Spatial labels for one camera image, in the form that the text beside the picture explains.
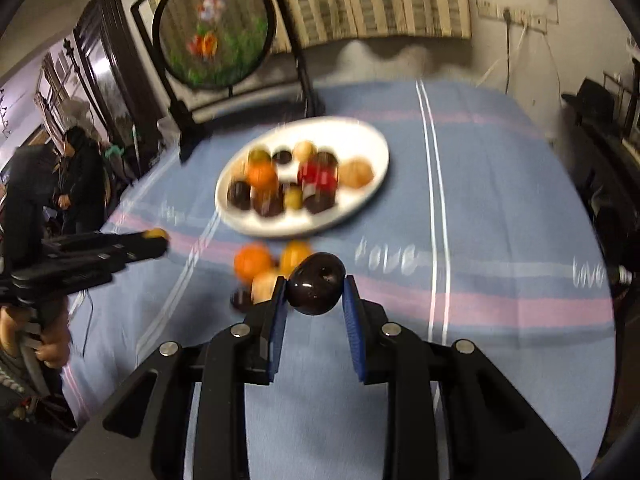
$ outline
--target table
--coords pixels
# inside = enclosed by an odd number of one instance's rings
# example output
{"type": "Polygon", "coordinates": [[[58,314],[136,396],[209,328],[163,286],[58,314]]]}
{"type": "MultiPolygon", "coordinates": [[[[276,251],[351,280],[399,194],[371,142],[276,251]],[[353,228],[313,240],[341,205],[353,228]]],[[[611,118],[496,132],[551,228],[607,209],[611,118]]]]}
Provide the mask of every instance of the table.
{"type": "MultiPolygon", "coordinates": [[[[385,135],[390,167],[369,205],[312,237],[314,249],[337,254],[363,298],[421,337],[475,341],[586,474],[609,413],[612,308],[588,217],[543,136],[510,98],[463,84],[319,92],[327,114],[385,135]]],[[[160,226],[172,248],[92,290],[93,316],[85,301],[74,317],[63,378],[79,420],[161,342],[200,344],[241,320],[228,298],[248,239],[221,223],[213,194],[229,158],[271,127],[217,134],[183,166],[169,153],[125,195],[106,229],[160,226]]],[[[358,383],[340,308],[290,314],[280,371],[269,388],[247,387],[246,418],[261,478],[381,474],[386,393],[358,383]]]]}

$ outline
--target silver screw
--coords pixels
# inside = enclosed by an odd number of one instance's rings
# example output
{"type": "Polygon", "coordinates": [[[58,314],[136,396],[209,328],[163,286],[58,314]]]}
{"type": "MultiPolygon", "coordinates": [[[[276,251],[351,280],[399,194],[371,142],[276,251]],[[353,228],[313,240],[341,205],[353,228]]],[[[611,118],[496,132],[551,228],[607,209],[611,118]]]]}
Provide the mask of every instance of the silver screw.
{"type": "Polygon", "coordinates": [[[475,349],[476,345],[467,339],[456,341],[456,350],[461,354],[472,354],[475,349]]]}
{"type": "Polygon", "coordinates": [[[178,351],[178,348],[179,346],[177,342],[167,341],[160,345],[160,353],[165,357],[169,357],[170,355],[175,354],[178,351]]]}
{"type": "Polygon", "coordinates": [[[402,332],[402,328],[397,323],[385,323],[382,326],[382,333],[388,336],[396,336],[402,332]]]}
{"type": "Polygon", "coordinates": [[[249,325],[245,325],[244,323],[238,323],[231,327],[231,333],[234,337],[244,337],[249,335],[249,332],[251,332],[251,328],[249,325]]]}

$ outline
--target white plate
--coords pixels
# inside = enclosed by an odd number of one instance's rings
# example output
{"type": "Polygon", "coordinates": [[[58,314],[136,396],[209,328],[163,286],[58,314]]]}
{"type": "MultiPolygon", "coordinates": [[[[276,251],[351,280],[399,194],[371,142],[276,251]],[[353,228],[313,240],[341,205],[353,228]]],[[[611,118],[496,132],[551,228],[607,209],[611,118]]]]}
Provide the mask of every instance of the white plate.
{"type": "MultiPolygon", "coordinates": [[[[231,158],[216,185],[216,209],[226,225],[245,235],[261,238],[303,235],[335,224],[362,207],[382,184],[388,166],[389,148],[385,137],[370,124],[340,117],[295,121],[252,140],[231,158]],[[226,191],[231,184],[231,170],[239,160],[246,160],[249,152],[259,146],[265,146],[274,153],[279,148],[292,150],[300,140],[310,140],[319,150],[332,150],[339,162],[354,156],[366,158],[373,169],[373,180],[361,189],[338,188],[335,206],[317,215],[311,215],[303,208],[300,211],[286,210],[274,218],[262,218],[253,209],[240,211],[227,204],[226,191]]],[[[291,164],[277,169],[281,180],[295,180],[298,162],[293,160],[291,164]]]]}

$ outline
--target hand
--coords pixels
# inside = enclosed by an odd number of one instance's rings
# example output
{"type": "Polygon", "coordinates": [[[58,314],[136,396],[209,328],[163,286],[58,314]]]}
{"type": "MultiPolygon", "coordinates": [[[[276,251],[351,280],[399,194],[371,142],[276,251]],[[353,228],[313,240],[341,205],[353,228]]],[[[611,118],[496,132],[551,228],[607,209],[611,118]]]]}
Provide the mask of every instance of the hand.
{"type": "MultiPolygon", "coordinates": [[[[43,361],[49,368],[62,368],[69,360],[71,334],[69,332],[67,302],[58,318],[42,331],[40,338],[42,346],[35,354],[39,361],[43,361]]],[[[11,357],[18,357],[17,333],[30,320],[29,311],[25,308],[4,306],[0,310],[0,347],[11,357]]]]}
{"type": "Polygon", "coordinates": [[[60,198],[58,199],[58,206],[63,210],[69,209],[69,206],[71,206],[71,199],[69,198],[69,195],[60,195],[60,198]]]}

